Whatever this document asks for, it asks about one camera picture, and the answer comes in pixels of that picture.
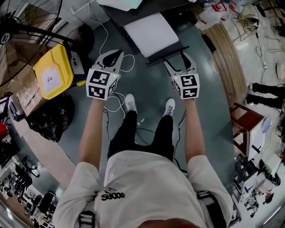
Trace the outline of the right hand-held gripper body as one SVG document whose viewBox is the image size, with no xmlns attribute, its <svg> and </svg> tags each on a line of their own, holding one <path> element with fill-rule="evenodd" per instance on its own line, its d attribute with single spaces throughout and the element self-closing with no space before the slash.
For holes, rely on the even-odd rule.
<svg viewBox="0 0 285 228">
<path fill-rule="evenodd" d="M 178 96 L 185 99 L 196 99 L 200 92 L 200 79 L 196 71 L 180 70 L 179 75 L 171 76 L 172 84 Z"/>
</svg>

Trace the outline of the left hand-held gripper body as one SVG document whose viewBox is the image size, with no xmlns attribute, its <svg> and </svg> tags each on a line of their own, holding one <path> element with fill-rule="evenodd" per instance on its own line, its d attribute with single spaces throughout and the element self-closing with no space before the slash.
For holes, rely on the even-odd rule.
<svg viewBox="0 0 285 228">
<path fill-rule="evenodd" d="M 120 77 L 119 72 L 110 72 L 110 67 L 93 65 L 85 82 L 87 97 L 106 101 L 115 91 Z"/>
</svg>

